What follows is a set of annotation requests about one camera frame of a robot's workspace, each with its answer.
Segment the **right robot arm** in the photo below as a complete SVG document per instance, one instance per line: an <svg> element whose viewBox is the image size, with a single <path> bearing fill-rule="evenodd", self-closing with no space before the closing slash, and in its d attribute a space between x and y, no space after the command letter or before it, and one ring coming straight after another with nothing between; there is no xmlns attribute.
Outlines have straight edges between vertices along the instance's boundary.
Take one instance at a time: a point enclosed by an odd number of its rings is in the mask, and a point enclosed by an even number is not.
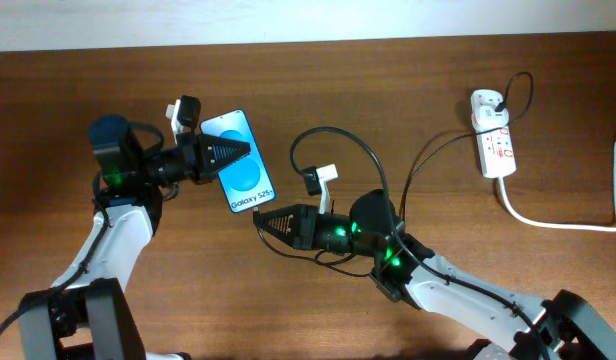
<svg viewBox="0 0 616 360"><path fill-rule="evenodd" d="M381 189L346 215L296 204L255 212L253 223L295 250L371 258L368 276L389 300L450 318L513 359L616 359L616 332L581 296L525 295L461 271L405 232Z"/></svg>

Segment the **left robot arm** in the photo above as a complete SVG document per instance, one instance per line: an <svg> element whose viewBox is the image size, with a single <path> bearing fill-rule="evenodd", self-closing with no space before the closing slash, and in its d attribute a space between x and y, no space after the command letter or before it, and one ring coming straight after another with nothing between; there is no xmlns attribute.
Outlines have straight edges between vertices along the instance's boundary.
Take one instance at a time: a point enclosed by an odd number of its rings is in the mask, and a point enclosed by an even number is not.
<svg viewBox="0 0 616 360"><path fill-rule="evenodd" d="M154 237L163 189L204 184L250 153L248 143L195 132L187 120L174 147L145 149L135 133L151 131L121 115L88 130L101 170L93 180L92 230L69 268L44 291L26 294L19 324L27 359L150 359L125 288Z"/></svg>

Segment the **blue smartphone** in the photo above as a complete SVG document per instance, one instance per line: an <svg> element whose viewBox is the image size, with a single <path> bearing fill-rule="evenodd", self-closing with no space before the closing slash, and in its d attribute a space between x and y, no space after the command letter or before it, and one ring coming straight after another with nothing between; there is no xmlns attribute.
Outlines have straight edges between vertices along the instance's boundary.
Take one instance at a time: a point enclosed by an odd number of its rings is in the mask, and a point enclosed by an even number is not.
<svg viewBox="0 0 616 360"><path fill-rule="evenodd" d="M275 199L276 193L258 149L249 121L238 109L203 121L204 134L247 142L250 153L219 172L228 206L233 213L255 208Z"/></svg>

